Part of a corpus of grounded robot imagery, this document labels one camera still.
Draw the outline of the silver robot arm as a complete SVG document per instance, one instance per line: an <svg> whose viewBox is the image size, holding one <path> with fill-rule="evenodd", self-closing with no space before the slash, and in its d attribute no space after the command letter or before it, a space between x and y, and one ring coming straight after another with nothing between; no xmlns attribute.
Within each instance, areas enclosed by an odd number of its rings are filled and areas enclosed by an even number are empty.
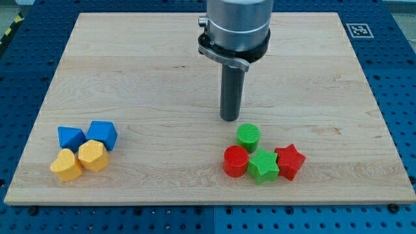
<svg viewBox="0 0 416 234"><path fill-rule="evenodd" d="M267 40L273 6L273 0L207 0L198 24L214 45L249 51Z"/></svg>

